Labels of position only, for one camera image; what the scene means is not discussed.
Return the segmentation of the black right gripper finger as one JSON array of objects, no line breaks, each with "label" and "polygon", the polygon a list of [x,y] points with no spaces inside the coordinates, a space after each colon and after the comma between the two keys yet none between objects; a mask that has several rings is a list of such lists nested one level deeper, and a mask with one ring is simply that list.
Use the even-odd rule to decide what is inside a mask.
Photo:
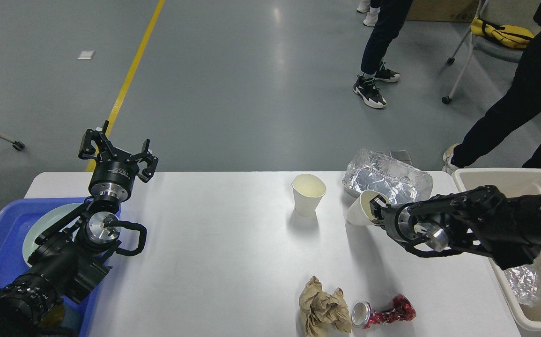
[{"label": "black right gripper finger", "polygon": [[390,200],[383,194],[376,194],[369,200],[369,220],[376,226],[382,226],[385,220],[384,213],[390,208]]}]

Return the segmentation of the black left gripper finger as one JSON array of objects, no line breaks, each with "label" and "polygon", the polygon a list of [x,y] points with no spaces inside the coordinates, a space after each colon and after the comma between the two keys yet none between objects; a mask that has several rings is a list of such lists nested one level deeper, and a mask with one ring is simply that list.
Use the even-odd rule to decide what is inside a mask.
[{"label": "black left gripper finger", "polygon": [[150,151],[149,146],[150,139],[146,139],[142,144],[141,152],[127,158],[131,175],[144,183],[148,183],[152,179],[159,162],[157,156]]},{"label": "black left gripper finger", "polygon": [[81,160],[95,160],[96,163],[104,161],[117,161],[118,151],[107,137],[110,122],[104,121],[101,130],[86,129],[82,136],[78,158]]}]

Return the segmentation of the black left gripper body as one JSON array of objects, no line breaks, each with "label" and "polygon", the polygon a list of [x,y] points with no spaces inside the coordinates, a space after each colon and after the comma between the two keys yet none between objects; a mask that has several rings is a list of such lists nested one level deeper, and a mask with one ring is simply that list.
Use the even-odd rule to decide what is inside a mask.
[{"label": "black left gripper body", "polygon": [[135,165],[124,161],[104,161],[96,164],[89,192],[93,196],[110,195],[119,201],[128,200],[133,192]]}]

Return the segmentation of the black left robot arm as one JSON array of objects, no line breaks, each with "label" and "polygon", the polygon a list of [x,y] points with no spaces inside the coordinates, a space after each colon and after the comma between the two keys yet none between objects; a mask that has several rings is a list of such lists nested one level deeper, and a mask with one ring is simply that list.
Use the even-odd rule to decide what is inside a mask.
[{"label": "black left robot arm", "polygon": [[29,270],[0,287],[0,337],[75,337],[71,329],[43,328],[41,322],[63,297],[82,303],[109,273],[105,263],[112,255],[143,252],[148,230],[119,220],[118,212],[131,198],[135,179],[150,181],[159,160],[150,139],[136,154],[115,147],[108,124],[82,137],[78,158],[95,162],[88,196],[37,235]]}]

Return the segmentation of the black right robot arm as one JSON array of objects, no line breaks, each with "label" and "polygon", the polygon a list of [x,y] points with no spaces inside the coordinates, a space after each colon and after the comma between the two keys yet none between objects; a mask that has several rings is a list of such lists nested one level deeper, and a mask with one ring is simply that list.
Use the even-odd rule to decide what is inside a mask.
[{"label": "black right robot arm", "polygon": [[363,205],[371,223],[420,258],[471,253],[506,270],[533,263],[541,252],[541,194],[508,198],[485,185],[398,205],[374,192]]}]

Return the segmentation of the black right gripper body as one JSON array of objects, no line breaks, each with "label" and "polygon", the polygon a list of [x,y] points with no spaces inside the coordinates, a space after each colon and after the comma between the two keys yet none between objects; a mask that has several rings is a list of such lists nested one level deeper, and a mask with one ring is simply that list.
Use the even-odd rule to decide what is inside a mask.
[{"label": "black right gripper body", "polygon": [[394,241],[410,242],[414,239],[414,229],[409,224],[409,213],[407,212],[407,208],[410,205],[412,204],[388,204],[381,211],[381,227]]}]

